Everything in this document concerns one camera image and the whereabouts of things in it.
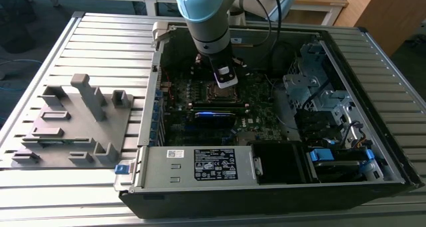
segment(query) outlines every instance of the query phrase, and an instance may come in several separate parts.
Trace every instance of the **motherboard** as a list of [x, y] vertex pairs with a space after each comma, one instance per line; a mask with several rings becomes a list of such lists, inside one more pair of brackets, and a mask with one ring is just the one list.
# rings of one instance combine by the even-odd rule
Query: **motherboard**
[[202, 65], [163, 69], [166, 146], [234, 146], [282, 140], [272, 106], [272, 83], [262, 73], [219, 88]]

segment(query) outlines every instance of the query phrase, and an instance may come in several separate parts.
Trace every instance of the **power supply label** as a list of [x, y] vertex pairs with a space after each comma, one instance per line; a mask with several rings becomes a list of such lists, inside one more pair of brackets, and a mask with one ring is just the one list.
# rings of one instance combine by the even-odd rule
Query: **power supply label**
[[238, 180], [235, 150], [194, 150], [194, 170], [198, 181]]

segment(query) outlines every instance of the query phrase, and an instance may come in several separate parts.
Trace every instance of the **wooden cabinet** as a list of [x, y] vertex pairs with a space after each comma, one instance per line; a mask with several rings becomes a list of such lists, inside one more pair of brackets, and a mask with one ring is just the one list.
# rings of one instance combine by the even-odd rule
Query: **wooden cabinet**
[[337, 26], [362, 26], [390, 56], [426, 18], [426, 0], [347, 0]]

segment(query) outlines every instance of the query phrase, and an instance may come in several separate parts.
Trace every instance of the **aluminum extrusion table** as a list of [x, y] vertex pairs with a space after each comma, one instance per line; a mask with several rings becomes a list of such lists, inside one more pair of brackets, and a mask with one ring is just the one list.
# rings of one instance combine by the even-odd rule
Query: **aluminum extrusion table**
[[[135, 96], [122, 159], [131, 159], [144, 108], [154, 49], [152, 25], [180, 18], [75, 13], [21, 100], [0, 131], [0, 166], [19, 148], [44, 101], [45, 85], [64, 86], [75, 73], [91, 75], [91, 85], [108, 94], [124, 89]], [[250, 25], [264, 25], [250, 22]], [[426, 176], [426, 105], [370, 35], [357, 28], [286, 25], [323, 29], [343, 52], [390, 131], [422, 177]], [[378, 199], [347, 211], [236, 216], [202, 219], [142, 220], [122, 203], [112, 188], [114, 170], [4, 170], [0, 172], [0, 226], [219, 225], [320, 221], [326, 226], [369, 226], [373, 220], [395, 226], [426, 221], [426, 188]]]

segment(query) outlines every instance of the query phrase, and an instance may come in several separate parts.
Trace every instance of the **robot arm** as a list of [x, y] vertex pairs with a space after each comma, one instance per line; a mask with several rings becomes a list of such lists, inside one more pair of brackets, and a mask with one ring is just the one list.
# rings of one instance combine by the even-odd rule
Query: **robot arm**
[[[182, 16], [186, 18], [190, 33], [200, 54], [208, 59], [219, 88], [238, 84], [234, 69], [232, 48], [227, 23], [227, 11], [235, 0], [176, 0]], [[239, 0], [247, 11], [258, 12], [254, 0]], [[280, 0], [283, 16], [290, 10], [294, 0]], [[270, 19], [278, 21], [278, 7], [268, 13]]]
[[238, 83], [227, 24], [234, 0], [176, 0], [195, 46], [208, 58], [219, 88]]

